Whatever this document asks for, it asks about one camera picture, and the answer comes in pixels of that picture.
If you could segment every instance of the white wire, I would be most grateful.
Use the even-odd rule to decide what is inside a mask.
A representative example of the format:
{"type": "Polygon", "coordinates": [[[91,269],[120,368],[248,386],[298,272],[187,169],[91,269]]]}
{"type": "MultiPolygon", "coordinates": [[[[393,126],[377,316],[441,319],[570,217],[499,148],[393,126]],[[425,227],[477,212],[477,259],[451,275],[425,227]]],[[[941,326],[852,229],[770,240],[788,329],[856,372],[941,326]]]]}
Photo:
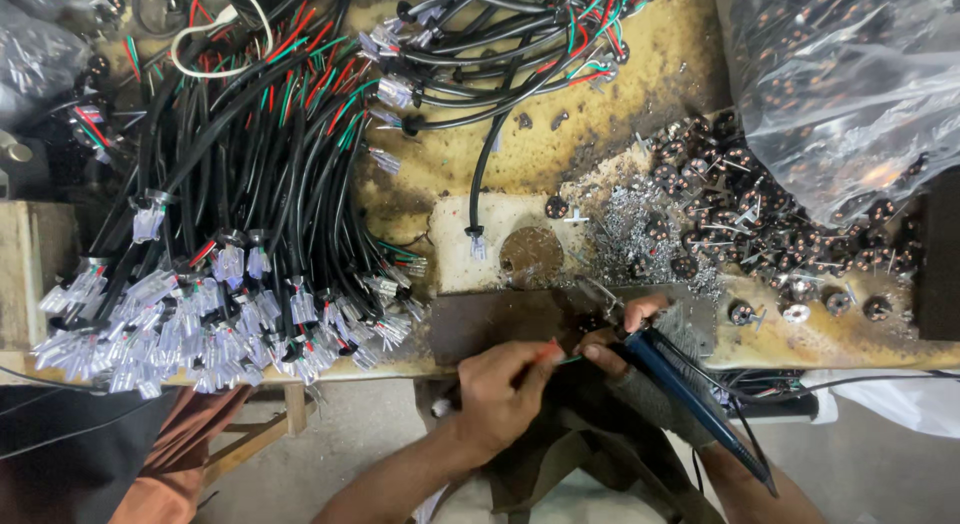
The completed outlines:
{"type": "MultiPolygon", "coordinates": [[[[263,13],[263,9],[260,8],[260,4],[257,2],[257,0],[248,0],[248,1],[251,4],[253,4],[253,7],[256,9],[257,15],[260,16],[260,20],[263,22],[263,29],[267,32],[267,49],[260,55],[260,57],[262,58],[264,56],[269,55],[270,51],[274,49],[274,34],[270,31],[270,20],[267,19],[267,14],[263,13]]],[[[170,58],[173,60],[173,63],[176,69],[183,72],[185,75],[188,75],[194,78],[219,79],[219,78],[225,78],[228,76],[239,74],[244,70],[246,70],[247,68],[250,68],[250,65],[248,64],[246,66],[235,68],[234,70],[227,70],[225,72],[195,72],[193,70],[188,70],[187,68],[185,68],[184,65],[181,64],[180,58],[178,57],[180,42],[182,39],[184,39],[186,35],[190,35],[193,33],[202,33],[202,32],[210,31],[213,29],[217,29],[223,25],[226,25],[234,21],[234,19],[236,18],[237,18],[236,9],[234,9],[234,6],[228,6],[224,8],[220,14],[217,15],[217,18],[214,19],[213,23],[210,23],[210,25],[204,25],[201,27],[190,27],[188,29],[183,29],[179,33],[176,33],[176,36],[174,37],[173,41],[170,43],[170,58]]]]}

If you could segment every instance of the metal terminal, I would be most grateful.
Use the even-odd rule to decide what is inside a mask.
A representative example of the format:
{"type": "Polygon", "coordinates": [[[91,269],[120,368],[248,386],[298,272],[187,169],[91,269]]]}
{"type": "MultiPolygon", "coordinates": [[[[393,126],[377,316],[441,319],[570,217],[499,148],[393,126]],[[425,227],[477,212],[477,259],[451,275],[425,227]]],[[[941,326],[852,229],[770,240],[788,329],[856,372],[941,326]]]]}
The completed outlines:
{"type": "Polygon", "coordinates": [[[573,208],[573,216],[571,216],[570,218],[564,218],[564,219],[563,219],[564,222],[586,222],[586,221],[588,221],[588,220],[590,220],[590,219],[589,219],[589,218],[586,218],[585,216],[581,216],[581,215],[580,215],[580,208],[579,208],[579,207],[574,207],[574,208],[573,208]]]}

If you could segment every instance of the finger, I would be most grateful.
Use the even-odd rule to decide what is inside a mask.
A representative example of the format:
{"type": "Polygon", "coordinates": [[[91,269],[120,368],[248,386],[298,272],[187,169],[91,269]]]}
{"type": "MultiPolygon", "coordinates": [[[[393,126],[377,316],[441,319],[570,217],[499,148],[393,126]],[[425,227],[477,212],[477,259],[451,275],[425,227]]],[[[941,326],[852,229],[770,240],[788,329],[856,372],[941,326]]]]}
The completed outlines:
{"type": "Polygon", "coordinates": [[[630,365],[627,364],[626,360],[603,346],[586,346],[583,348],[583,356],[615,380],[626,376],[627,371],[630,370],[630,365]]]}
{"type": "Polygon", "coordinates": [[[627,303],[627,309],[623,315],[623,329],[627,333],[635,333],[641,328],[643,318],[650,317],[657,313],[657,310],[669,306],[670,303],[666,300],[666,295],[662,293],[633,299],[627,303]]]}
{"type": "Polygon", "coordinates": [[[586,346],[595,344],[598,346],[609,346],[617,341],[617,334],[614,333],[614,330],[607,327],[606,329],[599,329],[597,331],[591,331],[583,335],[583,338],[580,339],[580,343],[574,346],[573,355],[578,355],[586,346]]]}
{"type": "Polygon", "coordinates": [[[545,358],[530,367],[520,384],[520,389],[517,390],[524,407],[540,409],[541,400],[544,397],[543,388],[550,381],[550,376],[553,375],[556,366],[557,363],[554,360],[545,358]]]}
{"type": "Polygon", "coordinates": [[[507,342],[486,350],[477,362],[486,375],[509,383],[531,363],[556,352],[563,350],[555,342],[507,342]]]}

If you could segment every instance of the forearm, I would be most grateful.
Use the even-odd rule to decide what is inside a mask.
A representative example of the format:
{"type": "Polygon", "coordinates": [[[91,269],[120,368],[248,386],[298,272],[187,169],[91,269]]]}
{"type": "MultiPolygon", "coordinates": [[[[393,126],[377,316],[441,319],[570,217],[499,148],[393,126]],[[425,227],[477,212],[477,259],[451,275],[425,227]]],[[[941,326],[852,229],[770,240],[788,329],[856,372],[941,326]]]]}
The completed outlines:
{"type": "Polygon", "coordinates": [[[401,524],[428,496],[488,458],[464,442],[454,419],[362,473],[314,524],[401,524]]]}
{"type": "Polygon", "coordinates": [[[700,450],[706,476],[723,505],[729,524],[826,524],[816,505],[783,471],[773,464],[770,466],[779,494],[774,498],[736,458],[719,443],[700,450]]]}

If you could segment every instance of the wooden table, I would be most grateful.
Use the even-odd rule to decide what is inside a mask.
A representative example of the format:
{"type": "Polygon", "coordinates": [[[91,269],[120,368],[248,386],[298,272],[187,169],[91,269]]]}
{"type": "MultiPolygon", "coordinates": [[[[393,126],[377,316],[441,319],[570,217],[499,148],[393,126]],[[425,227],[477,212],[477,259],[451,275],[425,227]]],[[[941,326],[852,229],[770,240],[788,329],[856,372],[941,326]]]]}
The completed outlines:
{"type": "MultiPolygon", "coordinates": [[[[393,11],[396,1],[357,0],[347,22],[354,30],[368,31],[393,11]]],[[[691,110],[709,113],[731,104],[714,0],[655,0],[642,13],[624,21],[623,30],[624,39],[630,43],[630,62],[621,67],[613,83],[601,87],[603,93],[582,84],[523,102],[513,116],[527,113],[534,122],[532,130],[520,130],[516,123],[508,121],[502,148],[490,156],[486,167],[484,185],[490,193],[481,196],[481,208],[488,211],[485,218],[501,227],[486,232],[492,258],[496,258],[503,238],[522,225],[554,226],[561,241],[569,241],[564,245],[569,252],[589,249],[582,228],[573,231],[561,228],[555,221],[546,221],[546,197],[558,190],[570,193],[571,188],[582,188],[585,179],[589,179],[586,186],[596,186],[592,194],[597,203],[593,209],[584,206],[584,210],[597,214],[604,195],[609,195],[618,183],[619,173],[642,173],[647,169],[648,163],[637,146],[632,145],[635,133],[647,137],[665,124],[689,116],[691,110]],[[563,112],[569,119],[552,131],[550,123],[563,112]]],[[[450,110],[418,112],[432,120],[456,114],[450,110]]],[[[492,315],[497,309],[491,301],[512,304],[515,299],[507,295],[500,299],[478,297],[477,304],[489,307],[483,310],[465,308],[459,298],[462,293],[502,287],[496,267],[487,267],[486,273],[470,273],[475,279],[464,277],[474,269],[466,263],[462,232],[466,219],[462,208],[466,207],[476,157],[487,128],[486,123],[479,123],[423,132],[416,138],[403,137],[396,131],[371,133],[371,145],[400,157],[403,165],[396,177],[380,171],[373,161],[358,166],[356,181],[369,226],[375,234],[397,243],[430,232],[433,244],[424,240],[413,249],[433,263],[420,287],[439,315],[418,324],[404,347],[374,369],[365,372],[348,359],[340,359],[323,372],[324,380],[447,375],[454,371],[449,358],[462,354],[468,347],[461,346],[458,353],[451,350],[457,351],[461,342],[474,341],[478,332],[487,331],[483,327],[497,328],[492,334],[501,339],[509,337],[509,332],[501,331],[504,328],[531,334],[529,325],[517,324],[515,317],[508,315],[513,325],[505,325],[508,322],[503,318],[492,315]],[[448,298],[445,293],[457,296],[448,298]],[[454,303],[461,305],[459,309],[449,308],[454,303]],[[457,334],[458,327],[471,327],[472,333],[457,334]]],[[[577,270],[578,263],[567,256],[564,272],[569,276],[577,270]]],[[[858,297],[866,298],[876,292],[892,296],[899,315],[885,325],[869,324],[862,315],[834,319],[826,315],[822,306],[813,305],[810,321],[788,326],[775,312],[772,292],[749,279],[727,277],[728,292],[714,307],[719,321],[714,350],[707,363],[718,368],[960,365],[960,344],[923,342],[908,328],[908,315],[903,314],[910,308],[909,289],[885,278],[874,280],[867,276],[854,275],[850,281],[858,297]],[[771,309],[758,333],[753,328],[738,329],[724,321],[733,300],[771,309]]],[[[559,329],[544,324],[542,332],[548,337],[547,333],[559,329]]],[[[22,353],[27,347],[26,341],[6,346],[13,351],[0,352],[0,365],[56,379],[59,373],[55,370],[32,369],[32,359],[22,353]]],[[[183,376],[171,382],[189,383],[183,376]]],[[[266,372],[266,383],[296,382],[272,368],[266,372]]],[[[17,380],[0,373],[0,383],[17,380]]]]}

